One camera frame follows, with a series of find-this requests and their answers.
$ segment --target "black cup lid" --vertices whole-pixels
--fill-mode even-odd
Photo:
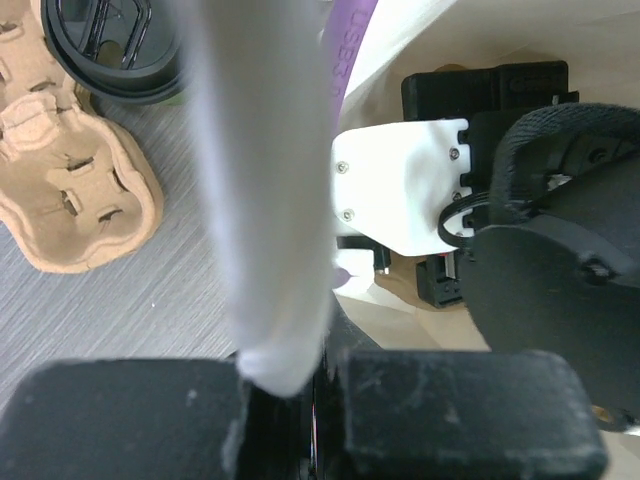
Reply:
[[[166,0],[43,0],[52,53],[98,96],[157,103],[179,92]]]

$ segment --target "screw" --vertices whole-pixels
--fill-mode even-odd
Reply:
[[[355,215],[356,214],[353,212],[353,210],[348,209],[348,210],[345,210],[344,212],[342,212],[342,219],[345,222],[350,222],[351,220],[353,220],[353,217],[355,217]]]
[[[347,173],[349,171],[349,164],[347,162],[338,162],[336,164],[336,170],[340,174]]]

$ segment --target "white 3d printed part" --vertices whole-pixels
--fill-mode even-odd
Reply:
[[[437,233],[438,216],[471,193],[460,175],[471,166],[458,133],[464,119],[390,123],[350,130],[333,142],[333,205],[345,227],[407,257],[450,252]],[[447,222],[469,236],[463,214]]]

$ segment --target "purple lettering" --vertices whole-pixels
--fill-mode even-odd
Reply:
[[[369,12],[366,10],[357,9],[351,15],[351,25],[359,28],[364,28],[369,21]]]
[[[357,30],[349,29],[344,34],[344,43],[347,45],[355,45],[360,41],[360,38],[362,38],[360,32],[358,32]]]
[[[353,48],[342,46],[338,50],[338,58],[343,62],[349,62],[355,56],[355,53]]]

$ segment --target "black cable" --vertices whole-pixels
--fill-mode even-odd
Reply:
[[[488,204],[489,192],[481,192],[467,195],[466,197],[447,205],[444,210],[442,210],[442,213],[440,213],[440,218],[438,218],[438,236],[443,242],[451,245],[452,247],[468,249],[471,246],[471,239],[473,237],[459,237],[454,235],[446,229],[444,224],[462,212]]]

